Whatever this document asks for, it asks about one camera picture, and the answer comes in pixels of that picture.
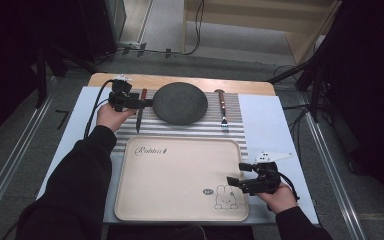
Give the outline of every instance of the wire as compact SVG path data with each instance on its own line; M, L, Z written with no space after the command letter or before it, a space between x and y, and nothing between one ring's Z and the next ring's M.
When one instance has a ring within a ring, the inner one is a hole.
M132 51L132 52L149 52L149 53L162 53L162 54L173 54L173 55L191 55L199 49L199 45L201 44L201 24L202 24L202 17L204 16L204 7L205 7L204 0L201 0L201 3L199 4L198 10L197 10L196 15L195 15L195 32L196 32L196 38L197 39L196 39L194 49L192 49L192 51L190 51L190 52L187 52L187 53L164 52L164 51L156 51L156 50L131 49L131 48L124 48L123 47L123 48L119 48L119 50L116 51L115 53L108 54L108 55L105 55L102 57L109 57L109 56L116 55L120 52L124 52L125 49L128 49L129 51Z
M281 68L284 68L284 67L293 67L295 68L296 70L298 71L302 71L302 69L299 69L297 66L295 65L283 65L283 66L280 66L280 67L277 67L274 71L273 71L273 77L275 78L276 77L276 72L281 69ZM295 77L295 74L292 75L292 77L295 79L295 80L298 80L296 77Z
M327 81L323 81L320 89L320 99L322 100L322 105L320 110L322 111L322 117L326 120L329 125L333 125L331 112L327 106L331 105L329 98L327 97L327 92L329 92L330 84Z
M291 133L292 140L294 140L296 146L297 146L297 153L298 153L298 160L301 163L301 144L300 144L300 124L301 124L301 119L305 116L305 114L308 112L307 107L304 107L304 109L301 110L299 115L295 118L295 120L288 125L289 127L289 132Z
M283 107L283 110L290 110L290 109L296 109L296 108L307 108L309 105L308 104L302 104L302 105L297 105L297 106L292 106L292 107Z
M100 57L103 59L101 61L99 61L98 63L96 63L95 67L97 67L97 66L101 65L102 63L104 63L105 61L107 61L109 57L110 57L109 55L105 55L105 56Z
M291 179L289 179L287 176L285 176L283 173L280 173L278 171L270 170L270 169L264 169L262 172L264 173L272 173L276 174L285 180L285 182L291 187L292 193L294 194L295 200L298 201L300 198L298 197L297 191L295 190L295 186L292 183Z
M114 82L114 80L108 80L104 83L104 85L102 85L101 89L99 90L99 93L98 93L98 96L96 97L96 101L95 101L95 104L93 105L93 109L92 109L92 113L90 114L90 117L89 117L89 121L87 122L86 124L86 128L85 128L85 133L84 133L84 136L83 136L83 139L86 139L88 136L89 136L89 131L90 131L90 126L92 125L92 119L93 119L93 115L95 114L95 111L96 109L98 108L99 105L101 105L103 102L107 101L107 100L104 100L102 102L100 102L98 104L98 101L99 101L99 98L101 97L101 94L102 94L102 91L104 90L105 86L109 83L109 82Z
M8 236L11 234L11 232L15 229L15 227L17 227L17 224L18 224L18 221L15 222L9 229L8 231L5 233L5 235L2 237L2 240L6 240L8 238Z

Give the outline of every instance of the black curtain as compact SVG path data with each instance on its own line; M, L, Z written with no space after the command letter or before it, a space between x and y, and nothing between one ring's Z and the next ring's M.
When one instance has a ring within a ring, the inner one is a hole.
M351 161L384 184L384 1L345 0L297 82L303 90L323 68L327 98L350 132L340 136Z
M0 1L0 126L37 87L34 42L13 1Z

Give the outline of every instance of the hand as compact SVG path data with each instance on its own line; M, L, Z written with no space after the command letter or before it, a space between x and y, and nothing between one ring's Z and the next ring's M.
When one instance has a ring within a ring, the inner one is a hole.
M127 118L135 113L136 109L126 109L123 112L116 112L109 103L106 103L98 110L96 125L106 126L115 132Z
M265 201L275 214L298 206L292 190L284 183L280 183L279 188L273 194L256 193L255 195Z

